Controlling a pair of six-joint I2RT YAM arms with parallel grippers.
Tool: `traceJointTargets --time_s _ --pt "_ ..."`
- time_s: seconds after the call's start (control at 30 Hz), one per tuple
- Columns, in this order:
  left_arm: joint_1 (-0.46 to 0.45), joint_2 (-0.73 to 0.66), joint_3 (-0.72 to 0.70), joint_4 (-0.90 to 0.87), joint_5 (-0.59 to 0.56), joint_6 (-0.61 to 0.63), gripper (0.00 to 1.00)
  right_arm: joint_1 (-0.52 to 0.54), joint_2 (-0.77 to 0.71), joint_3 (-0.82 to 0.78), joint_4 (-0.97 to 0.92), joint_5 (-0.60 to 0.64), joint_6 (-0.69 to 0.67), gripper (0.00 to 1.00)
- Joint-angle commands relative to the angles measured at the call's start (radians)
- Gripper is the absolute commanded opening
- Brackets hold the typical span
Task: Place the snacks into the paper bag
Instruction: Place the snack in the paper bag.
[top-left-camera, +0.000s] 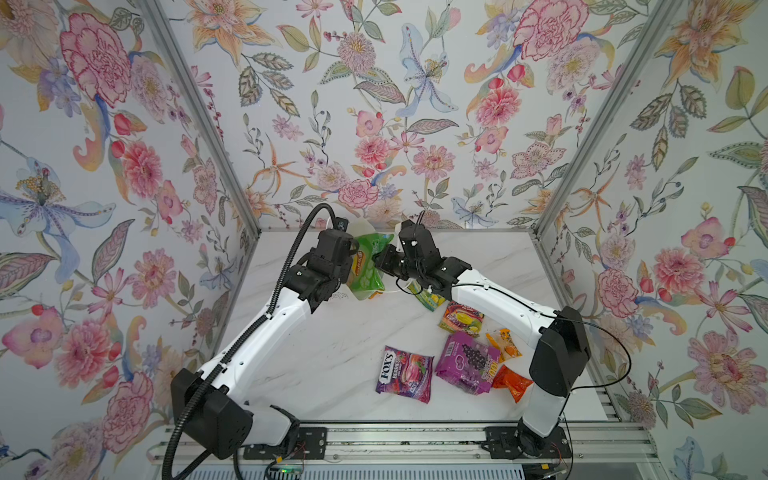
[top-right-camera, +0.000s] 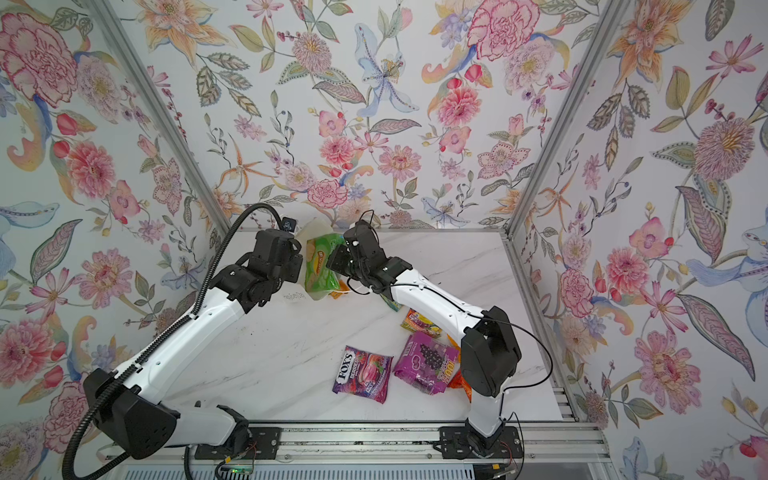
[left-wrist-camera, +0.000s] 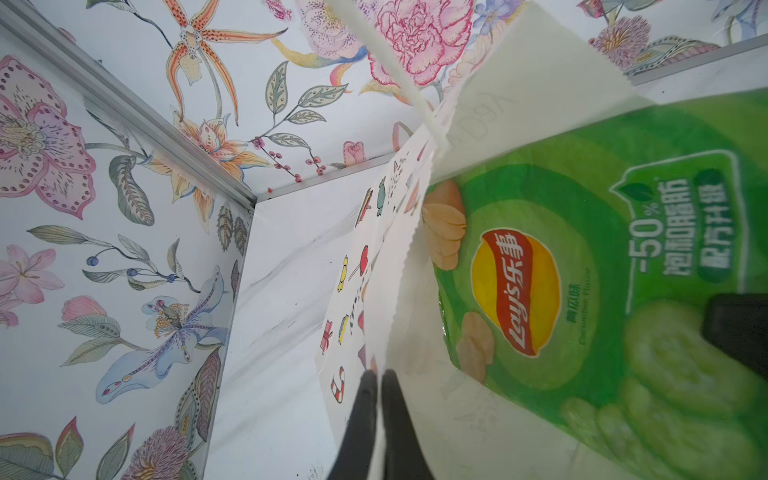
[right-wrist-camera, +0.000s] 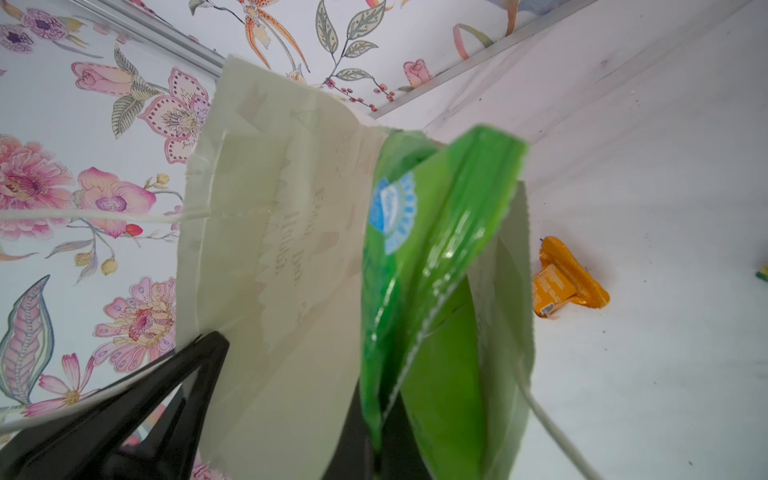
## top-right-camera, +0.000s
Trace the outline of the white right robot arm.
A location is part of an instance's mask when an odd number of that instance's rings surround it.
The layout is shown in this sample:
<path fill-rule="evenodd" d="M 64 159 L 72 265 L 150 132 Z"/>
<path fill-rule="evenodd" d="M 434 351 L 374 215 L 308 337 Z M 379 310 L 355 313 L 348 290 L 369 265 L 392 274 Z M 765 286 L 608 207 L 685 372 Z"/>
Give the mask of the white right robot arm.
<path fill-rule="evenodd" d="M 330 270 L 376 294 L 414 309 L 460 345 L 461 373 L 472 389 L 469 433 L 490 442 L 502 430 L 503 388 L 515 374 L 522 352 L 508 315 L 482 309 L 429 281 L 407 261 L 388 256 L 370 223 L 359 220 L 329 256 Z"/>

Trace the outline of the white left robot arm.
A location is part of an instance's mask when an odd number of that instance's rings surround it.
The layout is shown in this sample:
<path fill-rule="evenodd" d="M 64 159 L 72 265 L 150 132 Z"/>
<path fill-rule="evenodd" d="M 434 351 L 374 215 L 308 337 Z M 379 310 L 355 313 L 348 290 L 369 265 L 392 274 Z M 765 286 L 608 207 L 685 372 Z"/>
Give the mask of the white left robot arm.
<path fill-rule="evenodd" d="M 175 407 L 170 387 L 211 341 L 255 307 L 264 306 L 285 282 L 298 280 L 303 257 L 293 234 L 257 233 L 251 252 L 224 267 L 192 307 L 151 345 L 115 371 L 96 369 L 84 382 L 94 424 L 130 457 L 144 459 L 163 448 L 219 447 L 240 454 L 252 444 L 248 420 L 234 409 Z"/>

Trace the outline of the purple Fox's berries candy bag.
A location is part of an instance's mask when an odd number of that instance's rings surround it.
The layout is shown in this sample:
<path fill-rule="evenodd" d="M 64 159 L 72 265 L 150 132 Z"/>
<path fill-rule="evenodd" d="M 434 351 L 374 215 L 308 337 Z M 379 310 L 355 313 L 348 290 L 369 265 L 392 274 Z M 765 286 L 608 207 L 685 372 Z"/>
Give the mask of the purple Fox's berries candy bag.
<path fill-rule="evenodd" d="M 346 393 L 383 404 L 388 395 L 388 384 L 393 357 L 346 346 L 341 358 L 332 391 Z"/>

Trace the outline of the white paper gift bag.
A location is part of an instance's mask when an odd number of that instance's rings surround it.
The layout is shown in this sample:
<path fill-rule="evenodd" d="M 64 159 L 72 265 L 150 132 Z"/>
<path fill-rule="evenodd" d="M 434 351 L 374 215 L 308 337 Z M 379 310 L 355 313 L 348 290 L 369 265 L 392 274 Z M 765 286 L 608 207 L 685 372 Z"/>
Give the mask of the white paper gift bag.
<path fill-rule="evenodd" d="M 301 254 L 303 256 L 300 273 L 299 273 L 298 285 L 301 286 L 304 289 L 305 293 L 314 301 L 320 301 L 321 299 L 323 299 L 325 296 L 328 295 L 328 291 L 309 292 L 305 287 L 307 261 L 311 258 L 311 253 L 309 252 L 309 247 L 307 246 L 307 242 L 311 239 L 314 239 L 326 234 L 331 234 L 331 233 L 333 233 L 333 229 L 324 221 L 321 221 L 318 218 L 314 218 L 308 223 L 304 224 L 295 233 L 295 239 L 300 243 L 302 247 Z"/>

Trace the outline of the magenta purple snack bag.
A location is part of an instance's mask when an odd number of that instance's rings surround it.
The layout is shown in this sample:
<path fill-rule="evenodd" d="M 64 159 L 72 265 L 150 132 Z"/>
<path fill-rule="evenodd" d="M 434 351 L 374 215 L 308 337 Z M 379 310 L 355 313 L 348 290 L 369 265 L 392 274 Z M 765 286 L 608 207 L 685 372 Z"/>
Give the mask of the magenta purple snack bag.
<path fill-rule="evenodd" d="M 394 376 L 428 395 L 443 393 L 459 372 L 459 350 L 426 333 L 408 338 L 394 367 Z"/>

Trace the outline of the orange Fox's fruits candy bag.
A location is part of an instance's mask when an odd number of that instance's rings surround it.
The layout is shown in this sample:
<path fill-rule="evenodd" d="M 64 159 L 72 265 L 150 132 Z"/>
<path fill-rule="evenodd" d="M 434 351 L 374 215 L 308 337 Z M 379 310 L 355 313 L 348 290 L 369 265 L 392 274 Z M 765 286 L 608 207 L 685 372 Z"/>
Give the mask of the orange Fox's fruits candy bag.
<path fill-rule="evenodd" d="M 439 338 L 442 335 L 442 329 L 438 325 L 428 320 L 414 309 L 410 309 L 407 312 L 400 326 L 410 332 L 424 333 L 431 338 Z"/>

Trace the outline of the green Lay's chips bag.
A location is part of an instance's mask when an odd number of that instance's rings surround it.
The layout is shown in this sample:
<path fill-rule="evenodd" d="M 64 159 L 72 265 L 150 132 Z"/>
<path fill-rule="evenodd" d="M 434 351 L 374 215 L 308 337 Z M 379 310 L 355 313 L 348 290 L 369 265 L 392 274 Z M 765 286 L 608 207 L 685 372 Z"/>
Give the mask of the green Lay's chips bag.
<path fill-rule="evenodd" d="M 330 233 L 307 241 L 305 289 L 308 293 L 337 291 L 340 282 L 337 274 L 328 267 L 330 255 L 344 244 L 340 234 Z"/>

